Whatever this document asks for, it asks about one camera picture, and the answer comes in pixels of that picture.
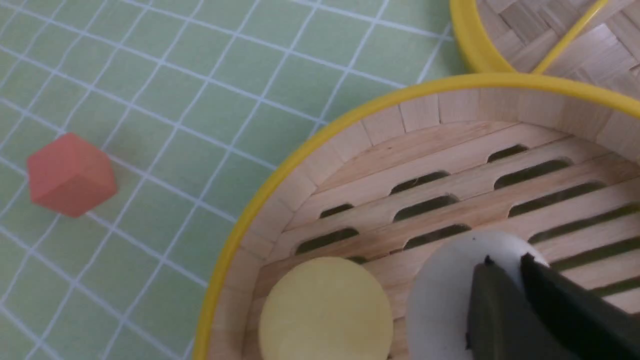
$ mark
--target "table surface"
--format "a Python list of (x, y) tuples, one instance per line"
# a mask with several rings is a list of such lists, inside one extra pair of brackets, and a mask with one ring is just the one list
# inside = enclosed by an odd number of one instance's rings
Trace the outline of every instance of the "table surface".
[[(187, 359), (227, 234), (344, 112), (464, 72), (445, 0), (0, 0), (0, 359)], [(119, 192), (70, 219), (26, 158), (67, 131)]]

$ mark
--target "yellow disc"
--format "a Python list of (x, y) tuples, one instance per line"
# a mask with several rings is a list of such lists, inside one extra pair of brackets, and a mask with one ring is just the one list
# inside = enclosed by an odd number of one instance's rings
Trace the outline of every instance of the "yellow disc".
[(341, 258), (313, 259), (291, 270), (260, 316), (264, 360), (385, 360), (392, 336), (382, 286)]

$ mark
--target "wooden steamer base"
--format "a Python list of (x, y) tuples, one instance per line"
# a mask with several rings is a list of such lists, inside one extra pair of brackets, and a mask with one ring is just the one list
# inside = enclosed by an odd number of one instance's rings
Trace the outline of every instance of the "wooden steamer base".
[[(594, 0), (473, 1), (491, 42), (520, 72), (531, 72), (594, 3)], [(609, 0), (545, 74), (640, 99), (640, 0)]]
[(257, 326), (272, 286), (306, 260), (341, 256), (383, 285), (395, 318), (390, 358), (408, 359), (412, 280), (469, 229), (529, 240), (569, 279), (640, 313), (639, 156), (640, 120), (542, 90), (441, 92), (368, 115), (302, 161), (253, 219), (207, 358), (261, 359)]

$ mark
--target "steamer basket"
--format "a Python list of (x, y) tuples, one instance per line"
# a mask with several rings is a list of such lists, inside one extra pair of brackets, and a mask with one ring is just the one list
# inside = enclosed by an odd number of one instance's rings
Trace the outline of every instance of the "steamer basket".
[(565, 276), (640, 313), (640, 102), (566, 79), (476, 74), (349, 112), (268, 179), (214, 270), (194, 356), (260, 359), (264, 299), (319, 256), (361, 262), (392, 304), (423, 262), (469, 229), (515, 234)]
[[(594, 0), (451, 0), (461, 53), (476, 72), (530, 72)], [(640, 99), (640, 0), (609, 0), (547, 75)]]

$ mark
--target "red cube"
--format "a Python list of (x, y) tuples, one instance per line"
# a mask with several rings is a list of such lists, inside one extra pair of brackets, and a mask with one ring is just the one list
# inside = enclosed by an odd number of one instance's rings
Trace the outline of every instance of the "red cube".
[(31, 201), (68, 217), (80, 217), (118, 191), (109, 157), (73, 133), (27, 159)]

